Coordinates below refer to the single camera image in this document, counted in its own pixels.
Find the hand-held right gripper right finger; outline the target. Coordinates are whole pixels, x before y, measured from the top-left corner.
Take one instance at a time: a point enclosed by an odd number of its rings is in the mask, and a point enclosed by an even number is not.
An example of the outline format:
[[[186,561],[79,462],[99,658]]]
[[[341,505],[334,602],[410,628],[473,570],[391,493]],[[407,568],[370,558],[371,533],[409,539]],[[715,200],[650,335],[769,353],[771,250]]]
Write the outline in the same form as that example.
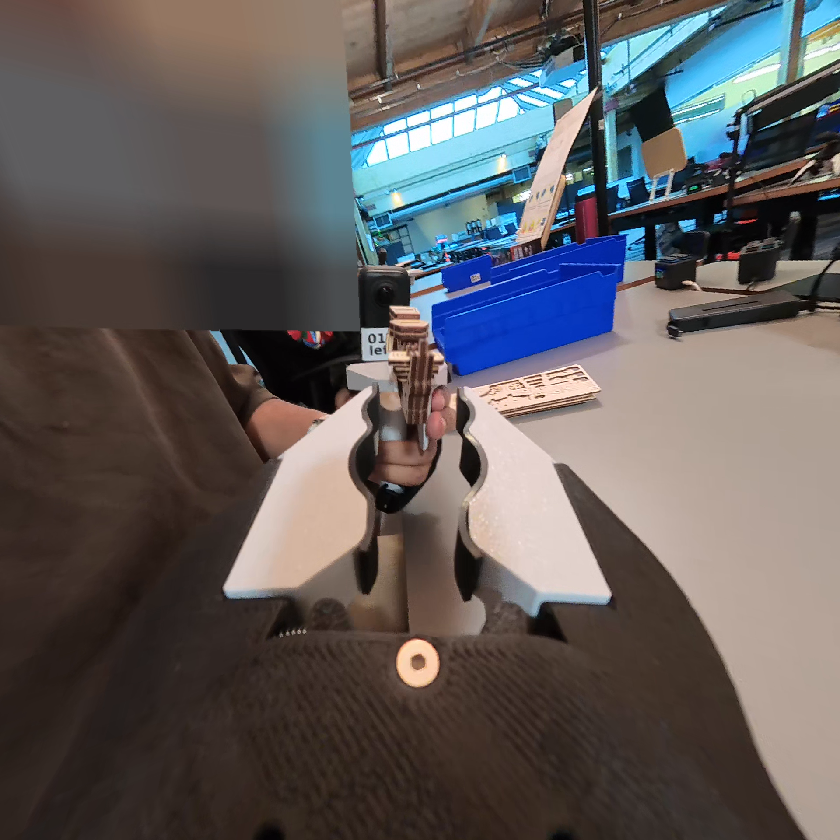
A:
[[[552,458],[477,390],[457,393],[455,581],[464,602],[501,601],[536,617],[545,604],[606,606],[613,593]]]

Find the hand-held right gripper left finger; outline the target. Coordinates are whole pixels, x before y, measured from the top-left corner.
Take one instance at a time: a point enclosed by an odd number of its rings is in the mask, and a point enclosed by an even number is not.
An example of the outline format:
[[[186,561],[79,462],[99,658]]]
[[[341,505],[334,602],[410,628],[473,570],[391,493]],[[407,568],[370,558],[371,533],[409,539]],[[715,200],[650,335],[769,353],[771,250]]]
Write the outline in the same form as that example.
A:
[[[277,461],[224,583],[228,599],[354,601],[375,563],[372,470],[379,388],[371,385]]]

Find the wooden puzzle model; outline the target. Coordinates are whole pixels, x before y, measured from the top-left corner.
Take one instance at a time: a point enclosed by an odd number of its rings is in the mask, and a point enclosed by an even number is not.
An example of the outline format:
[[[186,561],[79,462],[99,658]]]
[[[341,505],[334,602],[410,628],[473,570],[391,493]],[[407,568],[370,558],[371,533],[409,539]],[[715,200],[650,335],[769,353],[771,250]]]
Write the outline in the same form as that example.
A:
[[[444,356],[431,347],[429,324],[419,311],[408,306],[391,306],[386,338],[387,361],[396,383],[406,424],[421,427],[431,413],[435,376]]]

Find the person's left forearm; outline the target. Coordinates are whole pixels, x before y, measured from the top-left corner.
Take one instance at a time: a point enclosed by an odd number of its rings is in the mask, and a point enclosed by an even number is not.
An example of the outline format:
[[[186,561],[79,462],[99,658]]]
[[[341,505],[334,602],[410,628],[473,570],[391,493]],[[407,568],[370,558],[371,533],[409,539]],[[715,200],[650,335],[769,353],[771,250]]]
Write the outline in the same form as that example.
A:
[[[272,397],[245,423],[245,434],[264,463],[282,456],[320,425],[327,415]]]

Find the grey desk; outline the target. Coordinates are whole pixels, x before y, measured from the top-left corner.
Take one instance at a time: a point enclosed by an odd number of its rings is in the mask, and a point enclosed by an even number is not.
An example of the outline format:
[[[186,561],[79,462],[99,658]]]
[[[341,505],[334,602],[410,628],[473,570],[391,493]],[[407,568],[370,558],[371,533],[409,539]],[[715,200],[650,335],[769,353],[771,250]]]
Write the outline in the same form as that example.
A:
[[[597,404],[518,421],[563,471],[614,602],[478,637],[431,838],[838,838],[838,318],[665,337],[619,292]]]

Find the person's left hand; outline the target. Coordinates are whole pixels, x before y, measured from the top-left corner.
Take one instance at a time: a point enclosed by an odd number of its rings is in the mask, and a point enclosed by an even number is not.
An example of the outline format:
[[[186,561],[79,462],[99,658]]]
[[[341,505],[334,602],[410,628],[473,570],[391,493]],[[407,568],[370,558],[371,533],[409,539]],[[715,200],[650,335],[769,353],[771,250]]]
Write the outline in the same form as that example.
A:
[[[425,450],[413,437],[380,442],[370,480],[377,484],[389,482],[401,487],[420,487],[430,474],[438,445],[455,424],[455,411],[450,403],[448,388],[442,385],[435,388],[426,424],[428,443]]]

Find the blue plastic bin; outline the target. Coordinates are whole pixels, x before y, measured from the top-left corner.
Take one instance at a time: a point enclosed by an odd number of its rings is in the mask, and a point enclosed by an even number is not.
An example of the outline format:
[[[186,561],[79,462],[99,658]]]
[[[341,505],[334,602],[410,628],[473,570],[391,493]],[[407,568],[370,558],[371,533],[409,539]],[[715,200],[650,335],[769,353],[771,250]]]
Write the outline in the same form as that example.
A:
[[[437,350],[470,375],[613,330],[624,263],[561,264],[432,307]]]
[[[486,283],[496,285],[538,270],[551,273],[566,265],[616,265],[620,267],[619,281],[622,281],[626,251],[627,237],[618,234],[589,238],[582,245],[564,245],[497,266],[491,256],[484,255],[443,268],[441,283],[452,293]]]

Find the stack of wooden puzzle sheets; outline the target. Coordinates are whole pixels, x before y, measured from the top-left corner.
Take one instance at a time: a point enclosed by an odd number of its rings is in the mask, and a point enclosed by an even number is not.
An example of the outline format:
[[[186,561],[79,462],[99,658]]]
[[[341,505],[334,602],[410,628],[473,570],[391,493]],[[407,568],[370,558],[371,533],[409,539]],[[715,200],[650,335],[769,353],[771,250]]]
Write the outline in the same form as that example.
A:
[[[546,413],[588,403],[601,387],[578,364],[482,385],[478,396],[504,417]]]

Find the leaning sign board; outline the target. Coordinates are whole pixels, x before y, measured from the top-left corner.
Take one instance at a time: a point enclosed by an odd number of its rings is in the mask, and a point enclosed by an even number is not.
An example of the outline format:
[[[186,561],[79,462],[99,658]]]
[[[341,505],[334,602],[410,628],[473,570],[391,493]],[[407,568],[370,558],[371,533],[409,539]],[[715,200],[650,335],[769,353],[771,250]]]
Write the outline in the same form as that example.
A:
[[[548,243],[564,193],[565,166],[589,115],[592,99],[593,94],[588,93],[554,124],[519,225],[517,243],[512,250],[516,259],[537,253]]]

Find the black charger box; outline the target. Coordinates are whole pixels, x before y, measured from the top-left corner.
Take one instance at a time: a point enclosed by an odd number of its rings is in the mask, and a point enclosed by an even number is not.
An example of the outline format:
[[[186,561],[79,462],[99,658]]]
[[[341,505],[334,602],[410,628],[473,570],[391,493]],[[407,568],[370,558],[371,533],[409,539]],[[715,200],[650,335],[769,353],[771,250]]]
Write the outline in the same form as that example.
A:
[[[738,254],[738,284],[746,287],[773,279],[781,250],[777,238],[754,240],[743,246]]]
[[[664,291],[698,288],[697,259],[683,253],[658,259],[654,267],[654,283],[656,288]]]

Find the black pole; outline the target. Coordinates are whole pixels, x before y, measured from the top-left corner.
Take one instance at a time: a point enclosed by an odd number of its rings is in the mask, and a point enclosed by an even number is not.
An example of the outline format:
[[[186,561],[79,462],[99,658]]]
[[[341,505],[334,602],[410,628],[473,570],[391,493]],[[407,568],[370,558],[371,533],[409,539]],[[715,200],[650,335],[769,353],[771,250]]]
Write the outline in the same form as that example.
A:
[[[597,1],[583,1],[584,49],[587,80],[593,94],[590,116],[591,157],[595,188],[595,209],[598,234],[608,233],[607,172],[606,172],[606,123],[604,91],[602,85],[602,40],[600,8]]]

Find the black power strip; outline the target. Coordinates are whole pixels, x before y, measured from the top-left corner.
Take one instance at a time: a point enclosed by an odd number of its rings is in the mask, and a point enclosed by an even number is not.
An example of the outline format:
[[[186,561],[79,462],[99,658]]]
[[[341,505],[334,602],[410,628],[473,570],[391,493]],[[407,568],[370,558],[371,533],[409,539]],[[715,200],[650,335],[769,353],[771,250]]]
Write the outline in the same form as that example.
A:
[[[773,289],[673,309],[668,314],[665,329],[667,335],[676,340],[686,333],[793,319],[803,308],[804,302],[798,297],[782,289]]]

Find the long wooden table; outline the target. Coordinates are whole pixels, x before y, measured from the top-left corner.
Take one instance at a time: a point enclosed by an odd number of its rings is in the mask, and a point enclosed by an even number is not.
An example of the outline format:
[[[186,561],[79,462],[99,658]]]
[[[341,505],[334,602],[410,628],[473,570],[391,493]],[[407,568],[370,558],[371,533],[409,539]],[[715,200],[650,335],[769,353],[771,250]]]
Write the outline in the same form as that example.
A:
[[[777,164],[739,175],[732,184],[701,189],[692,194],[680,192],[610,213],[608,226],[613,234],[643,229],[644,258],[658,255],[656,229],[679,221],[695,220],[699,227],[711,224],[715,216],[727,214],[728,224],[740,216],[773,221],[783,212],[797,212],[802,227],[795,235],[791,256],[810,259],[813,253],[816,221],[819,216],[838,212],[838,175],[831,164],[815,177],[794,176],[812,157]]]

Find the wooden chair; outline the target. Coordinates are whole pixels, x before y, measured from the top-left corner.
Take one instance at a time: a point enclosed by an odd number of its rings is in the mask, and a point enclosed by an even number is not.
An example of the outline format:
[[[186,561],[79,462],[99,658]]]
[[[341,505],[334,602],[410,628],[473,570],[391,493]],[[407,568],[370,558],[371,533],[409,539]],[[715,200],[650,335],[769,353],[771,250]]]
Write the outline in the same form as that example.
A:
[[[648,200],[655,199],[657,184],[666,179],[665,197],[671,193],[675,174],[687,163],[686,148],[680,128],[676,126],[665,93],[659,86],[629,110],[642,141],[642,156],[650,181]]]

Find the computer monitor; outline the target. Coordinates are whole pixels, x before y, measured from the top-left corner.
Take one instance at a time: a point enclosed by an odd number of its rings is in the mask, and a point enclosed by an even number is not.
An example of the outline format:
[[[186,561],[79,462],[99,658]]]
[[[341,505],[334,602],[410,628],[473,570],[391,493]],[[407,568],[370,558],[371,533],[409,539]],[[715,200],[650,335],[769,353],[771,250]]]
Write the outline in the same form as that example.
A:
[[[804,156],[816,145],[819,111],[815,108],[751,132],[742,153],[741,173],[757,172]]]

